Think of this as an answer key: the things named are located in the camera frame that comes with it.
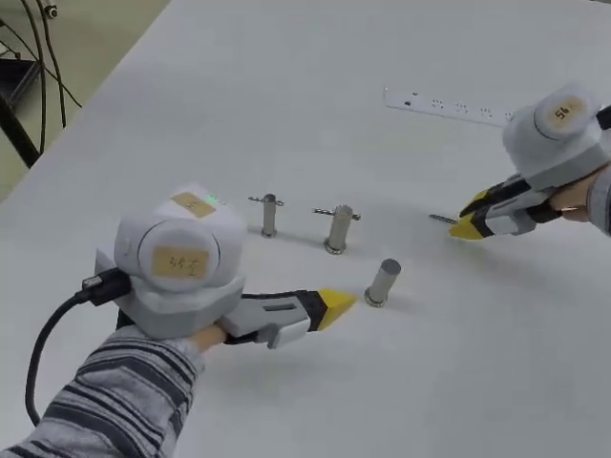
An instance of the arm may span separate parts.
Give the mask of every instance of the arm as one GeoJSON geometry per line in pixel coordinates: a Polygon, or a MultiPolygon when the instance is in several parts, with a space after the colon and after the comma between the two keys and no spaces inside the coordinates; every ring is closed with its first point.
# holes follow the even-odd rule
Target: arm
{"type": "Polygon", "coordinates": [[[135,326],[113,334],[53,399],[40,425],[0,458],[171,456],[203,371],[201,352],[224,340],[212,326],[152,341],[135,326]]]}

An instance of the metal peg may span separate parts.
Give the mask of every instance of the metal peg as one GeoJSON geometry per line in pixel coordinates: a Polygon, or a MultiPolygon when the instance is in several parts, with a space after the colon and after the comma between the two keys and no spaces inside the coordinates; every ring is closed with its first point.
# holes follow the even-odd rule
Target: metal peg
{"type": "Polygon", "coordinates": [[[325,248],[331,255],[341,255],[346,250],[346,237],[350,223],[361,219],[361,215],[355,215],[352,208],[348,205],[339,205],[335,210],[324,210],[322,208],[312,209],[318,215],[333,217],[331,230],[325,239],[325,248]]]}
{"type": "Polygon", "coordinates": [[[266,194],[263,198],[248,198],[253,202],[263,204],[263,229],[261,235],[271,239],[276,235],[276,207],[282,207],[284,202],[277,200],[273,194],[266,194]]]}
{"type": "Polygon", "coordinates": [[[372,307],[383,307],[389,298],[389,291],[400,273],[401,264],[397,260],[383,260],[373,283],[365,290],[365,302],[372,307]]]}

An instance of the stand leg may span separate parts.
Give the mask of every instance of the stand leg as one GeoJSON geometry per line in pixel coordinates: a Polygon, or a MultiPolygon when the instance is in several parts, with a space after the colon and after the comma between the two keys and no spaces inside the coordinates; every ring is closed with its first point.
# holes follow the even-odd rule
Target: stand leg
{"type": "Polygon", "coordinates": [[[17,154],[30,169],[38,160],[38,150],[32,143],[30,136],[25,131],[17,116],[3,96],[0,95],[0,128],[11,142],[17,154]]]}

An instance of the floor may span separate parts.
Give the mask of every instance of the floor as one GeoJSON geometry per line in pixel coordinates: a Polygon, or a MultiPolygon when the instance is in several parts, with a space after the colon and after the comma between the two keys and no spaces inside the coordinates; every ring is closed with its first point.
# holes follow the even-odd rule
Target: floor
{"type": "MultiPolygon", "coordinates": [[[[53,48],[60,65],[64,84],[82,104],[95,92],[120,59],[155,20],[169,0],[56,0],[59,17],[50,21],[53,48]]],[[[29,2],[34,9],[35,3],[29,2]]],[[[17,0],[0,0],[0,18],[11,25],[35,49],[28,16],[17,0]]],[[[42,34],[42,23],[38,19],[42,34]]],[[[0,41],[11,48],[27,52],[6,29],[0,28],[0,41]]],[[[61,132],[58,90],[47,78],[47,146],[61,132]]],[[[40,91],[33,85],[17,108],[17,115],[34,144],[40,139],[40,91]]],[[[70,119],[78,110],[66,97],[70,119]]],[[[0,132],[0,201],[25,175],[26,167],[0,132]]]]}

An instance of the metal cylinder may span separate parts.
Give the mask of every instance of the metal cylinder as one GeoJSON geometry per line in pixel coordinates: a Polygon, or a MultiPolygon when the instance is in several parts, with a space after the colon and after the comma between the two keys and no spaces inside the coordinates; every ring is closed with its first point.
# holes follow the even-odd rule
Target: metal cylinder
{"type": "Polygon", "coordinates": [[[354,212],[348,205],[335,208],[331,230],[325,240],[325,248],[330,254],[341,255],[346,250],[346,237],[353,217],[354,212]]]}
{"type": "Polygon", "coordinates": [[[397,260],[383,260],[373,283],[365,290],[365,301],[372,307],[383,307],[400,273],[401,264],[397,260]]]}
{"type": "Polygon", "coordinates": [[[276,235],[276,206],[278,202],[273,194],[263,196],[263,229],[261,235],[271,239],[276,235]]]}

